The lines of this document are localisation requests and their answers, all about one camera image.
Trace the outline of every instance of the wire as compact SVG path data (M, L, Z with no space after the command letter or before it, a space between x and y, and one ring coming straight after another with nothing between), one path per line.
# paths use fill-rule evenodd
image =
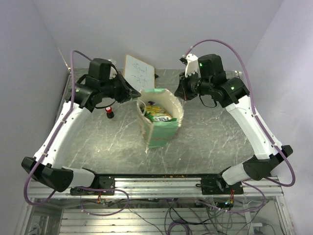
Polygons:
M270 224L263 223L265 226L270 226L273 229L274 235L276 235L275 229Z
M84 208L84 203L85 202L93 202L93 201L90 201L90 200L85 200L82 202L81 204L81 209L82 209L82 212L84 213L87 213L88 215L95 215L95 216L110 216L110 215L114 215L114 214L117 214L117 213L120 213L121 211L123 211L125 208L128 207L129 205L129 194L123 190L120 190L120 189L115 189L115 188L110 188L110 189L97 189L97 188L87 188L87 187L79 187L80 189L83 189L83 190L87 190L87 191L96 191L96 192L114 192L114 191L119 191L119 192L122 192L126 195L127 197L127 203L125 204L125 206L123 206L121 209L119 209L118 211L115 211L113 213L109 213L109 214L97 214L97 213L91 213L91 212L88 212L85 210Z
M163 232L161 231L161 229L158 228L157 225L155 225L155 224L153 224L153 223L150 223L149 221L145 220L143 217L141 217L141 215L139 215L138 213L132 211L131 209L128 208L128 210L129 210L130 212L136 214L137 216L139 216L142 220L146 221L148 224L151 224L151 225L155 226L155 227L159 230L159 232L163 235Z
M256 186L253 186L253 185L251 185L251 184L248 184L248 183L246 183L246 182L244 182L244 181L242 181L242 183L245 184L245 185L248 185L248 186L250 186L250 187L252 187L252 188L254 188L254 189L256 189L256 190L258 190L258 191L261 193L261 195L263 196L263 201L262 201L262 203L261 203L260 205L258 205L257 207L253 207L253 208L251 208L251 209L245 209L245 210L242 210L242 211L229 211L229 210L221 209L221 208L219 208L219 207L217 207L217 206L211 205L211 204L206 203L206 202L201 201L201 200L196 200L196 202L200 202L200 203L202 203L202 204L204 204L204 205L206 205L206 206L208 206L208 207L215 208L215 209L217 209L217 210L219 210L219 211L227 212L227 213L245 213L245 212L253 212L253 211L257 211L258 209L262 208L262 206L264 206L264 205L266 204L266 197L265 197L264 193L263 193L260 189L258 189Z
M174 222L175 222L175 220L172 218L171 210L173 210L173 211L177 214L177 216L181 219L181 221L182 221L182 222L180 222L181 224L200 225L200 224L204 224L206 221L209 220L209 219L206 219L206 220L204 220L204 221L201 221L201 219L200 219L200 223L188 222L188 221L186 221L185 219L183 219L183 218L180 216L180 214L178 214L178 212L177 212L173 207L171 207L170 210L169 210L169 215L170 215L171 220L173 220Z
M29 234L29 233L31 233L31 232L37 230L37 229L38 229L38 228L34 228L33 230L29 231L27 234Z
M215 105L214 107L206 106L206 105L204 104L204 102L203 102L201 96L202 96L202 95L199 95L199 99L200 99L201 103L202 103L205 107L207 107L207 108L215 108L215 107L217 106L217 102L216 102L215 100L213 100L213 101L214 101L214 105Z
M106 105L106 106L102 106L102 107L95 106L94 108L95 109L105 109L105 108L108 108L108 107L112 106L115 102L116 102L116 100L112 104L109 104L109 105Z
M285 154L283 153L283 151L277 146L277 144L275 143L274 139L272 138L271 134L267 131L266 127L263 125L263 123L261 122L260 118L258 115L256 115L256 110L255 110L255 105L254 105L254 97L253 97L253 92L252 92L252 85L251 85L251 82L250 82L250 78L249 78L249 74L246 70L246 66L244 64L244 62L242 61L240 55L237 53L237 51L229 44L221 41L221 40L217 40L217 39L206 39L206 40L202 40L202 41L199 41L197 42L196 44L194 44L193 46L191 46L187 52L183 55L183 58L186 58L186 56L191 52L191 50L203 43L203 42L217 42L217 43L220 43L220 44L223 44L224 46L228 47L237 57L237 59L239 60L243 70L244 70L244 73L245 73L245 76L246 76L246 82L248 84L248 88L249 88L249 91L250 91L250 103L251 103L251 108L252 108L252 113L253 113L253 116L255 117L256 121L258 122L259 126L261 127L262 131L264 132L264 134L266 135L266 137L269 139L270 143L272 144L272 146L276 149L276 151L281 155L281 157L284 159L284 161L286 162L290 172L291 172L291 176L292 176L292 180L291 180L291 183L289 184L283 184L283 183L280 183L276 180L273 180L269 177L265 177L266 179L278 184L278 185L281 185L281 186L285 186L285 187L291 187L294 185L295 183L295 173L294 173L294 170L289 162L289 160L287 159L287 157L285 156Z
M87 57L86 55L84 55L83 53L77 51L77 50L73 50L70 54L70 65L71 65L71 72L72 72L72 91L71 91L71 98L70 98L70 108L68 110L68 112L64 115L63 119L60 121L59 125L57 125L57 127L55 128L55 131L53 132L48 144L46 145L41 157L38 159L38 161L35 163L35 165L33 166L33 168L31 169L31 171L29 172L27 179L25 181L24 184L24 190L23 190L23 195L24 195L24 199L25 201L32 205L32 206L40 206L45 204L46 202L48 202L51 197L54 195L54 193L56 192L56 190L54 190L46 199L44 199L42 202L32 202L29 200L28 198L28 185L30 180L32 179L32 176L34 175L34 172L36 171L37 167L40 165L40 163L45 159L45 157L48 154L49 148L51 147L51 145L53 144L53 141L55 140L56 136L58 135L63 123L66 122L68 116L71 114L71 112L73 111L73 107L74 107L74 97L75 97L75 76L74 76L74 65L73 65L73 55L74 53L78 53L82 56L84 56L85 58L87 58L88 60L91 60L89 57Z
M197 188L218 188L218 186L211 186L211 185L203 185L203 184L196 184Z
M181 224L181 223L177 223L177 222L174 222L174 221L168 226L167 235L170 235L171 230L176 225L181 225L185 229L186 235L192 235L192 231L191 231L191 229L189 228L189 226L187 224Z
M249 205L251 202L261 203L260 201L249 201L246 205Z
M261 208L255 213L254 217L251 219L251 221L249 223L246 223L241 229L239 229L239 231L236 233L236 235L247 225L249 225L249 228L248 228L248 232L249 232L249 229L250 229L250 226L251 226L251 223L253 222L253 220L255 219L255 217L257 216L257 214L260 212L260 210L268 203L269 201L265 202L264 205L261 206Z

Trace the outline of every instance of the black joint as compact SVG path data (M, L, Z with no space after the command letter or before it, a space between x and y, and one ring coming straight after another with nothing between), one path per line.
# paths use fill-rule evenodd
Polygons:
M35 166L36 161L33 158L25 157L22 161L22 167L27 173ZM58 192L65 191L73 180L73 171L69 169L54 169L43 164L39 164L32 178L49 188Z
M290 145L282 146L282 152L286 157L290 156L293 153L293 150ZM277 153L275 156L270 155L269 159L257 159L254 155L249 160L243 163L244 170L247 175L253 180L261 180L264 177L271 176L270 172L277 167L282 161L283 157Z
M188 64L187 60L186 60L184 57L181 57L179 60L180 60L184 65L187 65L187 64Z

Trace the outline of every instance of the black mounting bracket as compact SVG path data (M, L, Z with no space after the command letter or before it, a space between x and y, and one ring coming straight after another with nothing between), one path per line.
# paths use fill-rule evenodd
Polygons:
M197 187L201 188L203 195L217 195L217 194L230 194L231 190L234 190L234 194L243 194L244 190L241 182L237 182L234 185L220 189L216 182L219 179L218 174L207 175L205 178L201 178L201 184Z
M90 188L103 188L103 189L114 189L115 188L115 180L111 176L99 176L96 175L93 183ZM70 189L70 194L72 196L86 196L86 195L98 195L98 191L88 191L83 190L79 187L74 187ZM103 191L101 195L112 196L114 195L114 191Z

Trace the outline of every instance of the marble table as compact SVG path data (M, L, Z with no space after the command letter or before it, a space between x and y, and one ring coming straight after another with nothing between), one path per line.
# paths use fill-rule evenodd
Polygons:
M156 70L157 88L174 93L181 70ZM76 70L75 78L87 73ZM208 106L214 106L204 96ZM111 99L103 99L107 105ZM88 168L98 173L181 174L219 173L253 155L246 136L232 116L220 105L204 107L199 98L184 105L181 128L167 146L150 149L139 132L136 103L116 103L115 117L108 119L104 110L94 110L74 139L66 166Z

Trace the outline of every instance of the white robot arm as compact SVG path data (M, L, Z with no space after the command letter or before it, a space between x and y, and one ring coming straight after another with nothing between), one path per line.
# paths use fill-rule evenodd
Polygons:
M254 150L254 156L240 164L232 166L220 173L220 187L233 185L249 178L261 180L270 176L270 172L283 159L270 142L255 116L258 116L269 135L280 150L289 156L292 148L282 143L273 135L256 111L252 112L249 90L240 78L226 78L220 56L205 55L200 58L188 54L180 59L185 65L185 73L180 74L179 87L175 96L191 100L198 95L211 95L238 122Z
M51 130L42 147L34 157L25 157L22 167L26 172L33 171L33 179L44 185L62 192L68 187L90 187L95 181L96 173L87 169L74 169L64 166L70 144L77 135L85 120L91 115L102 98L110 97L119 103L137 98L137 92L109 60L93 59L89 65L89 72L82 76L75 84L74 103L71 108L71 93L66 97L60 117Z

